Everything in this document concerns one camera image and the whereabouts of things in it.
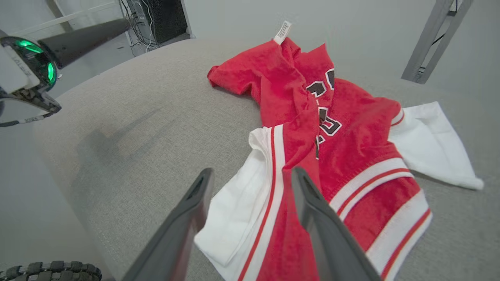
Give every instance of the red stripe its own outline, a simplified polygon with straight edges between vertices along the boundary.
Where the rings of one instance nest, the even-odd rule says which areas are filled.
[[[405,119],[405,112],[403,111],[403,116],[401,117],[401,119],[399,119],[399,121],[397,121],[396,123],[392,124],[391,126],[396,126],[397,124],[401,123],[401,121],[403,121],[403,119]]]
[[[371,185],[373,182],[375,182],[376,180],[378,179],[381,179],[383,177],[386,177],[386,176],[389,176],[389,175],[392,175],[392,174],[395,174],[395,173],[399,173],[399,172],[410,172],[409,169],[407,168],[397,168],[397,169],[393,169],[393,170],[390,170],[390,171],[386,171],[385,173],[381,173],[379,175],[377,175],[376,177],[373,177],[372,179],[370,179],[369,181],[365,182],[360,188],[358,188],[356,191],[354,191],[350,196],[349,198],[347,198],[347,200],[345,200],[342,205],[340,206],[340,208],[338,209],[337,211],[337,214],[342,214],[342,211],[346,208],[346,206],[349,204],[349,202],[351,202],[351,200],[354,199],[354,197],[356,197],[356,195],[358,195],[361,191],[363,191],[367,186]]]
[[[275,182],[276,182],[276,159],[275,159],[275,128],[271,128],[271,155],[272,155],[272,185],[271,185],[271,193],[269,195],[269,203],[267,204],[267,208],[265,209],[264,218],[262,219],[262,223],[258,229],[257,237],[253,242],[253,246],[251,247],[250,254],[246,259],[245,265],[239,274],[238,281],[242,281],[247,273],[250,262],[252,261],[252,257],[254,256],[254,252],[259,244],[259,240],[261,239],[262,231],[264,230],[264,226],[266,225],[266,220],[268,219],[269,211],[271,210],[271,203],[273,202],[273,196],[275,194]]]
[[[431,209],[427,209],[427,211],[425,211],[422,217],[420,217],[420,219],[415,223],[415,225],[413,225],[413,227],[409,230],[409,232],[404,236],[403,240],[401,241],[401,243],[399,243],[396,250],[390,256],[389,261],[385,265],[381,275],[382,279],[385,279],[387,277],[387,274],[389,274],[389,271],[393,267],[396,258],[400,255],[401,250],[405,247],[408,240],[410,240],[413,234],[415,234],[415,232],[422,226],[422,224],[426,221],[426,219],[430,215],[431,215]]]

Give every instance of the red fabric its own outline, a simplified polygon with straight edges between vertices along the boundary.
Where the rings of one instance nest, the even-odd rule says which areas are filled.
[[[284,192],[258,280],[318,280],[310,238],[295,210],[294,167],[306,169],[330,201],[365,169],[401,157],[388,141],[392,118],[401,109],[399,103],[372,97],[346,80],[329,81],[326,72],[333,68],[325,45],[305,53],[287,38],[281,45],[270,41],[244,51],[208,73],[213,87],[238,95],[249,93],[260,105],[265,127],[283,124]],[[307,90],[316,81],[326,90],[318,97]],[[319,107],[327,108],[327,116],[341,124],[333,135],[320,128]],[[318,135],[324,139],[319,144],[319,160]],[[369,192],[352,209],[346,225],[364,250],[416,189],[414,181],[393,180]],[[377,201],[381,197],[388,200]],[[374,218],[375,223],[368,221]]]

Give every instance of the green light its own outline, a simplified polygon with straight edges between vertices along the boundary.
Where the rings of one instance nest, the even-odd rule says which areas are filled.
[[[53,83],[56,81],[54,79],[54,66],[52,65],[52,63],[48,64],[48,80],[50,81],[50,83]]]
[[[36,44],[34,44],[28,40],[17,41],[16,43],[17,43],[17,45],[24,47],[27,50],[30,50],[30,51],[37,53],[37,54],[41,54],[44,52],[42,49],[40,49],[39,46],[37,46]]]

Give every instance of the gray table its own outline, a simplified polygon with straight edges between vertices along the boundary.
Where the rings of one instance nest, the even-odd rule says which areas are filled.
[[[62,111],[35,124],[40,153],[118,280],[203,168],[215,169],[218,191],[251,151],[259,107],[212,88],[207,72],[258,44],[191,39],[162,47],[66,92]],[[334,63],[338,77],[404,107],[439,101],[485,182],[471,191],[416,175],[434,219],[397,279],[498,280],[499,113],[458,93]],[[194,249],[188,280],[220,279]]]

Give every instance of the white cable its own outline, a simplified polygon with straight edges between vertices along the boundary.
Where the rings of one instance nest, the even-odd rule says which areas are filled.
[[[147,53],[150,49],[150,46],[151,46],[151,35],[153,35],[153,29],[151,29],[151,25],[153,25],[153,17],[151,16],[151,13],[150,13],[150,6],[148,4],[146,4],[146,2],[144,2],[144,0],[142,0],[142,2],[144,3],[144,5],[146,5],[147,13],[149,14],[149,18],[151,19],[151,23],[149,24],[149,30],[151,31],[151,33],[149,34],[149,44],[146,46],[146,53]]]

